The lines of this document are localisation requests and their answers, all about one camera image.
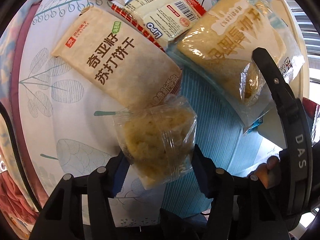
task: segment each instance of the snack bag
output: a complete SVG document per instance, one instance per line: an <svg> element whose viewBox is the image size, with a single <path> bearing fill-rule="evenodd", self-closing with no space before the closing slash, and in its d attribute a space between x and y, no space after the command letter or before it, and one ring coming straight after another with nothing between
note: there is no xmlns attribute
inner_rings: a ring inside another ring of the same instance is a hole
<svg viewBox="0 0 320 240"><path fill-rule="evenodd" d="M127 108L155 106L178 90L181 70L125 22L91 7L52 52Z"/></svg>
<svg viewBox="0 0 320 240"><path fill-rule="evenodd" d="M113 116L119 145L145 189L174 181L192 170L196 118L184 97Z"/></svg>
<svg viewBox="0 0 320 240"><path fill-rule="evenodd" d="M272 101L252 62L257 47L267 49L287 82L304 63L289 28L265 0L219 0L167 54L206 78L250 126Z"/></svg>
<svg viewBox="0 0 320 240"><path fill-rule="evenodd" d="M205 13L196 0L132 0L123 9L164 48Z"/></svg>

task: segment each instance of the transparent plastic wrap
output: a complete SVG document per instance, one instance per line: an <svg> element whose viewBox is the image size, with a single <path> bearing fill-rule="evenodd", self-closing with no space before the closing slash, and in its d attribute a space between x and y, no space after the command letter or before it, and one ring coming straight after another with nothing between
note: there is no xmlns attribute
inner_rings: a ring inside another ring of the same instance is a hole
<svg viewBox="0 0 320 240"><path fill-rule="evenodd" d="M229 102L244 126L265 114L272 97L252 52L265 48L286 82L304 61L287 25L265 0L219 0L167 54L202 75Z"/></svg>
<svg viewBox="0 0 320 240"><path fill-rule="evenodd" d="M187 99L174 95L163 105L113 116L119 145L145 189L192 170L196 118Z"/></svg>

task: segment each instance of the green label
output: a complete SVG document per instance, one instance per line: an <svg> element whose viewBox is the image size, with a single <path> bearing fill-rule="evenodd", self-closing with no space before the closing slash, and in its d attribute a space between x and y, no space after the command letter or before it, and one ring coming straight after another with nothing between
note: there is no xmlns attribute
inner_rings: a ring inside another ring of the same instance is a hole
<svg viewBox="0 0 320 240"><path fill-rule="evenodd" d="M116 34L119 32L121 26L121 22L114 22L112 27L112 33Z"/></svg>

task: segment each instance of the cream-colored snack bag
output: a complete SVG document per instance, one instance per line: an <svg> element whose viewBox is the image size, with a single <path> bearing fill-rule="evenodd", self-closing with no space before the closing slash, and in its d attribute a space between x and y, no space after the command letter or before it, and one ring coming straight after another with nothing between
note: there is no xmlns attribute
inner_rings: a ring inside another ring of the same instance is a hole
<svg viewBox="0 0 320 240"><path fill-rule="evenodd" d="M184 97L170 97L163 105L113 116L119 146L145 189L192 170L196 118Z"/></svg>
<svg viewBox="0 0 320 240"><path fill-rule="evenodd" d="M180 68L151 41L92 7L67 30L52 55L128 108L157 105L179 85Z"/></svg>
<svg viewBox="0 0 320 240"><path fill-rule="evenodd" d="M229 94L247 105L265 81L252 63L257 47L278 63L285 44L266 16L246 0L221 0L187 32L178 49L212 74Z"/></svg>

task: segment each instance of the red and white package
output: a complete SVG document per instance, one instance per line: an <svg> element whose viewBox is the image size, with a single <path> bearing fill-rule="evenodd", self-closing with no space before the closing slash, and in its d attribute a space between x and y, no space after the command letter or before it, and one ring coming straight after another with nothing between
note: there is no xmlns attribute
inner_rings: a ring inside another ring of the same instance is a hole
<svg viewBox="0 0 320 240"><path fill-rule="evenodd" d="M205 13L196 0L132 0L123 9L112 8L148 31L163 48L190 29Z"/></svg>

